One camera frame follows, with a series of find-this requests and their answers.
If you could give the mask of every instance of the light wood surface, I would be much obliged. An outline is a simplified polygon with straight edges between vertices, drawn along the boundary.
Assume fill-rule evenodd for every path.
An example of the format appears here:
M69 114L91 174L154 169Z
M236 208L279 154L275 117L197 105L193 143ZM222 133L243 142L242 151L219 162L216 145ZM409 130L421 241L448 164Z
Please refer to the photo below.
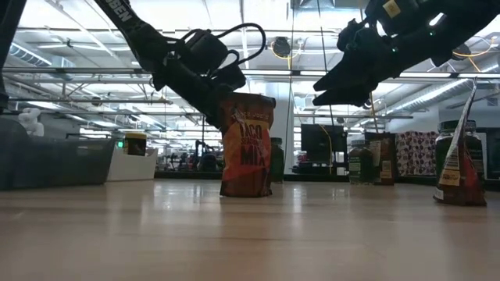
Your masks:
M0 193L0 280L500 280L500 196L437 205L433 187L218 181Z

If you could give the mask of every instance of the black robotic arm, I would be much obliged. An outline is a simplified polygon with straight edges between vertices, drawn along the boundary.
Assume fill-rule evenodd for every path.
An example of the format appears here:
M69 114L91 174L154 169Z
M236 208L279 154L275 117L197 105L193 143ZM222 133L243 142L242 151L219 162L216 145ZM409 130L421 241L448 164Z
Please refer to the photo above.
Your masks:
M95 0L102 11L120 30L130 50L144 70L152 73L157 91L170 87L201 113L207 123L217 123L218 104L231 91L243 87L245 75L239 68L265 48L266 35L261 26L243 23L215 36L210 30L192 30L181 39L164 37L141 20L128 0ZM235 50L227 50L219 38L242 27L255 27L262 34L262 46L246 59L239 59ZM220 68L229 54L235 60Z
M342 60L315 85L314 105L362 106L388 78L425 59L440 66L499 13L499 0L371 0L366 18L339 34ZM437 23L432 19L444 14ZM377 22L386 36L377 32Z

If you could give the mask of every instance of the product packaging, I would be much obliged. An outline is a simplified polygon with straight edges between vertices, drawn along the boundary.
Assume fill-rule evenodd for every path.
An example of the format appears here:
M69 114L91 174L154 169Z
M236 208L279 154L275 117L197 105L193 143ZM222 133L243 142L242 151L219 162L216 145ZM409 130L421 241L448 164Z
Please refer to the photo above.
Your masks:
M434 200L452 205L485 206L484 190L466 146L466 122L476 95L477 84L464 106L455 129L445 165L439 177Z
M233 93L220 105L224 161L220 195L264 197L271 191L271 139L276 100Z
M395 135L392 133L365 133L373 154L376 185L394 185Z

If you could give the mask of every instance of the red package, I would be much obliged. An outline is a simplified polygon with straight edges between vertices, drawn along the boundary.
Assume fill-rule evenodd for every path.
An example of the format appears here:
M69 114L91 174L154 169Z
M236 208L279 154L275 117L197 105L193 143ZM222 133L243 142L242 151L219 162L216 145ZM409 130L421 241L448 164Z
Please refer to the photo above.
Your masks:
M257 94L230 94L221 104L224 161L220 195L272 194L270 128L276 100Z
M452 205L485 206L484 189L477 176L472 158L465 142L465 125L469 117L472 101L476 95L477 84L462 112L462 117L455 129L455 136L446 155L445 165L439 176L439 184L434 200Z

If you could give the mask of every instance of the orange snack bag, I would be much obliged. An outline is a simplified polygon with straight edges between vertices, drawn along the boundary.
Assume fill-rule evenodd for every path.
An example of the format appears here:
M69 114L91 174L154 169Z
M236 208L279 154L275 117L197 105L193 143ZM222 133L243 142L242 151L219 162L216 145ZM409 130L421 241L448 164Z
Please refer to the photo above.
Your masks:
M272 194L270 178L273 111L276 100L233 93L221 103L224 161L220 195L263 197Z

